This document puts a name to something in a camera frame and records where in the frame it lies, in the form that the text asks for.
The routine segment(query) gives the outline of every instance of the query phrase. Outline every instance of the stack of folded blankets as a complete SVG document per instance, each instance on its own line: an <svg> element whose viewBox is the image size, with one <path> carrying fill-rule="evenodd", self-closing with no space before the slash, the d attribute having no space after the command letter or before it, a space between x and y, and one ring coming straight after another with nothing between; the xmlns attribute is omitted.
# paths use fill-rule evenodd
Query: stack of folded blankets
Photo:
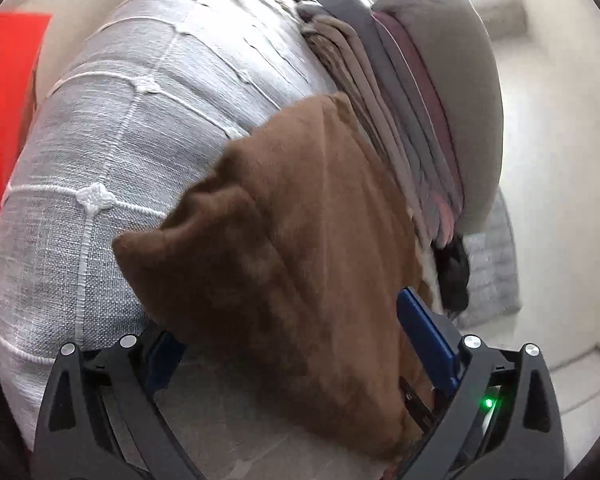
<svg viewBox="0 0 600 480"><path fill-rule="evenodd" d="M307 43L347 93L423 248L480 232L502 163L502 98L469 0L305 0Z"/></svg>

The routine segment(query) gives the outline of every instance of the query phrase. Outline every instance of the blue gripper pad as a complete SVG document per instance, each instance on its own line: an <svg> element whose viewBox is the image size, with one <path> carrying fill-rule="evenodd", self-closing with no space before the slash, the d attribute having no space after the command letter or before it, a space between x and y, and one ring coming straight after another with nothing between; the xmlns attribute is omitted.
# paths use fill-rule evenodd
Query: blue gripper pad
<svg viewBox="0 0 600 480"><path fill-rule="evenodd" d="M170 332L160 335L155 348L146 358L144 389L150 396L169 385L186 349L187 345L177 341Z"/></svg>
<svg viewBox="0 0 600 480"><path fill-rule="evenodd" d="M461 337L458 329L446 317L430 312L411 287L404 288L398 294L396 311L398 321L431 383L445 397L453 396L460 383L458 356L454 352Z"/></svg>

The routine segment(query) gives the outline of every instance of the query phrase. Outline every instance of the gray rug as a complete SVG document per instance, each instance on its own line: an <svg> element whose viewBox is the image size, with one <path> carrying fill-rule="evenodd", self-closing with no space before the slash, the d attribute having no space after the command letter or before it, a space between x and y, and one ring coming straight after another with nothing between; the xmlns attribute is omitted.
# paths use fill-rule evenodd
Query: gray rug
<svg viewBox="0 0 600 480"><path fill-rule="evenodd" d="M516 247L507 205L498 189L484 232L464 238L469 257L469 307L458 317L466 329L520 308Z"/></svg>

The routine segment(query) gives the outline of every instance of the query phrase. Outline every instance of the tufted button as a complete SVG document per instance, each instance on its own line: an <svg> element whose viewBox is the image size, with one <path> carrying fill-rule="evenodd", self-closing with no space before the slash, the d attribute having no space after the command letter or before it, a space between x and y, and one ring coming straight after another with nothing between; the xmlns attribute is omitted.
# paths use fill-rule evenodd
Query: tufted button
<svg viewBox="0 0 600 480"><path fill-rule="evenodd" d="M184 36L193 36L193 30L191 30L191 26L188 23L176 23L173 28L178 34L182 34Z"/></svg>
<svg viewBox="0 0 600 480"><path fill-rule="evenodd" d="M135 77L131 83L139 94L157 94L161 90L160 85L150 76Z"/></svg>
<svg viewBox="0 0 600 480"><path fill-rule="evenodd" d="M233 126L226 127L224 129L224 133L231 140L240 139L242 137L242 134L240 133L240 130L238 130L238 128L234 128Z"/></svg>
<svg viewBox="0 0 600 480"><path fill-rule="evenodd" d="M103 209L110 209L118 202L116 196L104 187L104 184L94 182L75 192L75 199L81 204L87 215L95 215Z"/></svg>

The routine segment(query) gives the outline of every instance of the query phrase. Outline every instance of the gray cushion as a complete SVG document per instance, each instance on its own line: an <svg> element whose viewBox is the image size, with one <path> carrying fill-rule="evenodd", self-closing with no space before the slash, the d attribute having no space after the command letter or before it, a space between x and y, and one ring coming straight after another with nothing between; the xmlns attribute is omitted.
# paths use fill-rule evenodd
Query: gray cushion
<svg viewBox="0 0 600 480"><path fill-rule="evenodd" d="M502 97L487 31L469 0L378 0L395 16L427 66L445 109L464 190L456 229L480 232L502 164Z"/></svg>

